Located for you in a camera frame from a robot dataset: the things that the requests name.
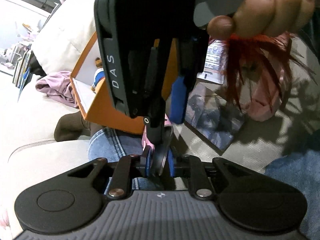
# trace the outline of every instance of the gray ribbed handle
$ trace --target gray ribbed handle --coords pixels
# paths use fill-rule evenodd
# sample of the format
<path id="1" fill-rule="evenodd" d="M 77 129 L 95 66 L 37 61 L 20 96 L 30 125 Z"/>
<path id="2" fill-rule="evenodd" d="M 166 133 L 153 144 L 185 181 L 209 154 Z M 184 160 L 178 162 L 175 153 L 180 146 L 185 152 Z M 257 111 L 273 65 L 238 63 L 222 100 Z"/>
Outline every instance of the gray ribbed handle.
<path id="1" fill-rule="evenodd" d="M 134 191 L 132 196 L 110 202 L 102 215 L 78 231 L 42 236 L 29 231 L 17 240 L 287 240 L 257 236 L 227 222 L 213 202 L 192 198 L 187 191 Z"/>

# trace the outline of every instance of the floor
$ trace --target floor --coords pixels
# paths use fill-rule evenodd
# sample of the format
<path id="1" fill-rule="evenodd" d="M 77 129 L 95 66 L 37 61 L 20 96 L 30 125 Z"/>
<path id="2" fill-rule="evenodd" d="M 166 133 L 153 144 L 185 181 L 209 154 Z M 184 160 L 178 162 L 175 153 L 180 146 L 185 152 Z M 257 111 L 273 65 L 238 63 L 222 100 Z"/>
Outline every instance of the floor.
<path id="1" fill-rule="evenodd" d="M 12 84 L 12 76 L 0 72 L 0 109 L 16 103 L 18 94 L 19 89 Z"/>

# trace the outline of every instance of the human hand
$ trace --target human hand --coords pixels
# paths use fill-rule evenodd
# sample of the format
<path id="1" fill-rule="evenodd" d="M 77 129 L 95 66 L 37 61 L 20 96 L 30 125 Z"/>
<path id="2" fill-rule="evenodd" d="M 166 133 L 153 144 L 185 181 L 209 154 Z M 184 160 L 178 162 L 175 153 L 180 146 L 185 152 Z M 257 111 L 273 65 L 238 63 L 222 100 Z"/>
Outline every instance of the human hand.
<path id="1" fill-rule="evenodd" d="M 310 20 L 314 8 L 315 0 L 244 0 L 232 18 L 213 18 L 207 32 L 217 40 L 226 40 L 232 33 L 243 38 L 295 33 Z"/>

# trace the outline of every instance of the wall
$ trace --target wall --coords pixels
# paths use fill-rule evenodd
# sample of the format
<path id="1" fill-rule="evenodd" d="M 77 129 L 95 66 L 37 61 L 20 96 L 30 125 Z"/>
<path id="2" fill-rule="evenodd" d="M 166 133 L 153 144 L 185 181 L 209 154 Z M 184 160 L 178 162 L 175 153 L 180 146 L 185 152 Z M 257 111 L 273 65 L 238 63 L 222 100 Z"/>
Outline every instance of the wall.
<path id="1" fill-rule="evenodd" d="M 21 36 L 26 36 L 27 31 L 22 23 L 37 25 L 38 22 L 43 25 L 48 12 L 41 10 L 21 0 L 0 0 L 0 49 L 7 49 L 13 43 L 22 41 L 17 36 L 15 22 L 18 25 L 18 32 Z"/>

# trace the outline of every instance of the orange box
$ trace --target orange box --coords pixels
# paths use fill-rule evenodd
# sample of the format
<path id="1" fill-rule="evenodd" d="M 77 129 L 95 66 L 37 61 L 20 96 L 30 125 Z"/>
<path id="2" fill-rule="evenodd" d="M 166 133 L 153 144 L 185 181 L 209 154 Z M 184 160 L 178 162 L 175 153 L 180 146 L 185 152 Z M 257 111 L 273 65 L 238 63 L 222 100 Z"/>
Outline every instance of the orange box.
<path id="1" fill-rule="evenodd" d="M 112 106 L 108 86 L 105 79 L 102 87 L 95 94 L 91 90 L 94 73 L 97 70 L 95 59 L 100 56 L 97 34 L 89 40 L 84 48 L 75 68 L 71 73 L 71 84 L 75 92 L 76 100 L 83 118 L 89 122 L 108 126 L 117 130 L 133 134 L 142 134 L 144 130 L 143 118 L 131 119 L 125 114 L 117 111 Z M 178 64 L 175 40 L 172 41 L 167 70 L 162 87 L 162 97 L 166 100 L 171 93 L 171 85 L 178 76 Z"/>

